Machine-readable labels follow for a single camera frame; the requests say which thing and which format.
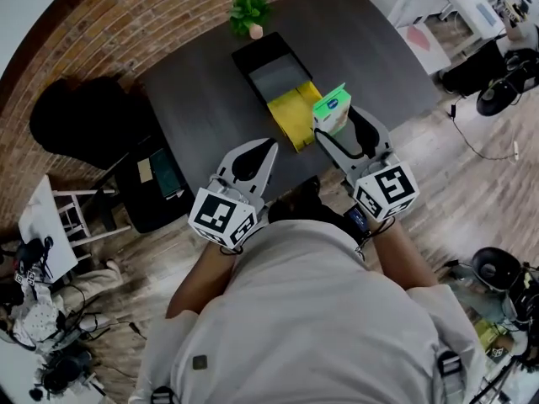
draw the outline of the desk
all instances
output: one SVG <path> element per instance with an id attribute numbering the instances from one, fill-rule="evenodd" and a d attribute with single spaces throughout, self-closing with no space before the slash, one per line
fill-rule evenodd
<path id="1" fill-rule="evenodd" d="M 83 219 L 80 206 L 74 198 L 75 205 L 71 203 L 59 210 L 56 207 L 55 196 L 74 197 L 75 195 L 95 193 L 96 190 L 78 190 L 71 192 L 55 191 L 51 187 L 51 181 L 49 180 L 48 175 L 45 175 L 41 179 L 40 183 L 35 188 L 34 193 L 32 193 L 28 204 L 24 208 L 23 214 L 20 216 L 19 230 L 20 236 L 25 243 L 28 243 L 35 238 L 39 238 L 41 242 L 47 237 L 52 238 L 53 245 L 49 251 L 49 257 L 46 262 L 47 273 L 49 274 L 49 276 L 45 278 L 47 283 L 54 283 L 62 275 L 77 266 L 78 261 L 90 257 L 90 254 L 86 254 L 77 258 L 73 252 L 73 247 L 131 229 L 131 226 L 124 226 L 114 231 L 92 236 Z M 104 193 L 114 193 L 114 190 L 104 190 Z M 72 226 L 70 228 L 69 226 L 64 226 L 61 222 L 60 213 L 66 212 L 70 208 L 77 209 L 77 215 L 82 220 L 81 225 Z M 87 237 L 76 241 L 69 241 L 68 237 L 79 231 L 84 231 Z"/>
<path id="2" fill-rule="evenodd" d="M 47 175 L 35 188 L 28 205 L 20 216 L 19 230 L 24 242 L 34 238 L 39 238 L 43 242 L 46 237 L 52 238 L 54 244 L 47 259 L 48 271 L 51 274 L 48 279 L 50 283 L 54 283 L 67 271 L 77 266 L 77 256 L 71 248 L 64 225 L 58 215 L 51 182 Z"/>
<path id="3" fill-rule="evenodd" d="M 369 0 L 280 0 L 266 33 L 278 31 L 322 95 L 343 82 L 355 104 L 389 130 L 435 107 L 440 94 L 398 32 Z M 331 167 L 311 144 L 300 153 L 235 66 L 248 40 L 224 23 L 182 46 L 142 76 L 157 120 L 193 193 L 225 154 L 273 137 L 279 155 L 264 193 L 274 199 Z"/>
<path id="4" fill-rule="evenodd" d="M 472 30 L 472 35 L 450 52 L 450 58 L 479 40 L 489 40 L 505 32 L 504 23 L 488 0 L 449 0 L 449 2 L 450 4 L 440 14 L 440 19 L 446 19 L 456 10 Z"/>

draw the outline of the small carton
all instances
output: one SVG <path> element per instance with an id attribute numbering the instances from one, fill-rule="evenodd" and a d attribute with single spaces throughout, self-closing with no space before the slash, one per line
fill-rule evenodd
<path id="1" fill-rule="evenodd" d="M 312 107 L 312 128 L 335 135 L 346 125 L 351 100 L 344 84 L 318 100 Z"/>

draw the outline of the box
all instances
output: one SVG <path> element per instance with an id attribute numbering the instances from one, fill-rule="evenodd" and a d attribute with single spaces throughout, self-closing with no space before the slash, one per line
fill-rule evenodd
<path id="1" fill-rule="evenodd" d="M 271 33 L 235 51 L 232 58 L 296 151 L 312 143 L 312 106 L 322 95 L 283 38 Z"/>
<path id="2" fill-rule="evenodd" d="M 351 99 L 344 84 L 325 95 L 312 108 L 313 128 L 335 135 L 346 125 Z"/>
<path id="3" fill-rule="evenodd" d="M 297 152 L 314 141 L 312 106 L 321 97 L 309 81 L 268 103 L 275 122 Z"/>
<path id="4" fill-rule="evenodd" d="M 410 166 L 400 162 L 355 182 L 354 199 L 376 221 L 406 210 L 419 196 Z"/>

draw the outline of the black table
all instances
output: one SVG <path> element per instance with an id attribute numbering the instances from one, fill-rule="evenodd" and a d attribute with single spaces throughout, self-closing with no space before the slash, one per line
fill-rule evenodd
<path id="1" fill-rule="evenodd" d="M 389 130 L 435 107 L 440 95 L 398 32 L 369 0 L 280 0 L 265 33 L 278 31 L 322 95 L 342 82 L 355 104 Z M 311 144 L 296 153 L 258 101 L 231 54 L 248 40 L 222 24 L 182 46 L 143 77 L 168 144 L 193 193 L 225 154 L 273 137 L 279 156 L 264 193 L 274 199 L 331 166 Z"/>

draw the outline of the yellow cloth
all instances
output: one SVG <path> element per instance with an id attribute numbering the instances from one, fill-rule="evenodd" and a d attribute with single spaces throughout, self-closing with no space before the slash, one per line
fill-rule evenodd
<path id="1" fill-rule="evenodd" d="M 314 141 L 312 106 L 322 98 L 312 82 L 306 82 L 268 103 L 274 120 L 296 151 Z"/>

